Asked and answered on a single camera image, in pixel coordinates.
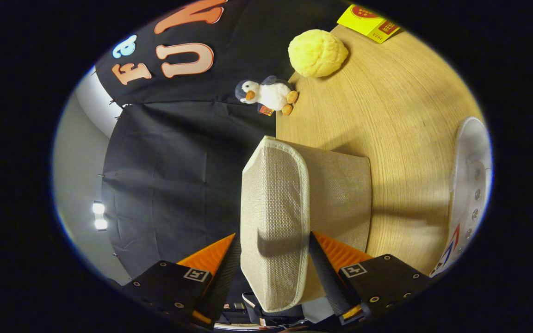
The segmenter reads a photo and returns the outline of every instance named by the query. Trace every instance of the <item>orange gripper pad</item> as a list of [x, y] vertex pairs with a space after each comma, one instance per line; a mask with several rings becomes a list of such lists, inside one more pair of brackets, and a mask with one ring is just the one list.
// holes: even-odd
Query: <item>orange gripper pad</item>
[[356, 248], [350, 247], [349, 245], [344, 244], [343, 242], [339, 242], [334, 238], [325, 236], [315, 231], [312, 231], [312, 233], [320, 243], [320, 246], [324, 250], [324, 253], [326, 253], [328, 261], [330, 261], [330, 264], [332, 264], [332, 267], [337, 273], [339, 272], [341, 267], [373, 259], [371, 255], [359, 251]]
[[234, 236], [235, 234], [230, 234], [228, 237], [218, 240], [206, 248], [178, 261], [177, 264], [197, 270], [209, 271], [215, 276]]

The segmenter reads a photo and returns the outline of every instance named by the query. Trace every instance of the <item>ceiling light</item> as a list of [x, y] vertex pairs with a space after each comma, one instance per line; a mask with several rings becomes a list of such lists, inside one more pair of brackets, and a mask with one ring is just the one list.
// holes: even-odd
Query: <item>ceiling light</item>
[[96, 214], [104, 214], [104, 205], [101, 202], [94, 202], [92, 209]]
[[97, 230], [106, 230], [108, 227], [108, 222], [104, 219], [99, 219], [93, 222], [93, 225], [96, 227]]

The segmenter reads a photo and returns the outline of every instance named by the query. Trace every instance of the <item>red label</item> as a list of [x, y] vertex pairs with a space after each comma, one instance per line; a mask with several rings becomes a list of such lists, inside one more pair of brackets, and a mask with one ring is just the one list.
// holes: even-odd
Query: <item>red label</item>
[[258, 110], [258, 112], [266, 114], [269, 117], [271, 116], [271, 114], [273, 114], [273, 110], [268, 107], [265, 107], [264, 105], [260, 108], [260, 110]]
[[383, 25], [380, 25], [379, 28], [384, 34], [391, 34], [392, 31], [398, 29], [398, 26], [390, 21], [385, 21]]
[[364, 19], [376, 19], [379, 16], [359, 6], [354, 6], [351, 11], [355, 16], [363, 17]]

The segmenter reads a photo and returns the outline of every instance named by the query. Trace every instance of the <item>yellow box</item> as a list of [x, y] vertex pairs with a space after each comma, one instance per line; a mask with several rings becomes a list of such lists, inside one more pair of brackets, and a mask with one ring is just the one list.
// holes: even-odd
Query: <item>yellow box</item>
[[336, 22], [368, 36], [379, 44], [382, 44], [400, 28], [369, 9], [356, 5], [347, 8]]

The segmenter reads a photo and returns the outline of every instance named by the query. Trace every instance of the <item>beige mesh fabric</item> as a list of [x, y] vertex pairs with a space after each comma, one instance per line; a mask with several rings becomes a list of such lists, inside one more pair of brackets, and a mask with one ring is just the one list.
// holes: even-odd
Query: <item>beige mesh fabric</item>
[[265, 312], [324, 296], [309, 232], [364, 251], [369, 160], [265, 136], [242, 172], [241, 267]]

